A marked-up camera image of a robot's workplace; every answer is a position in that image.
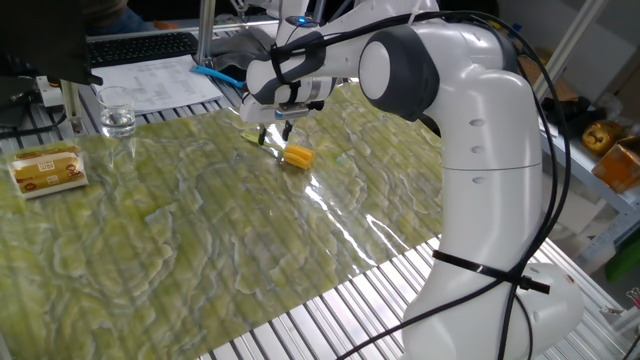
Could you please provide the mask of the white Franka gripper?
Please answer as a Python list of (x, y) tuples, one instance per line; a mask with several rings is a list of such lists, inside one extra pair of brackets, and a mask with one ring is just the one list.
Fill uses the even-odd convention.
[[(258, 145), (263, 146), (266, 138), (267, 128), (264, 124), (276, 121), (275, 107), (273, 105), (260, 104), (251, 94), (249, 94), (240, 106), (240, 117), (244, 123), (260, 124), (258, 134)], [(287, 142), (293, 130), (293, 123), (289, 120), (285, 122), (282, 139)]]

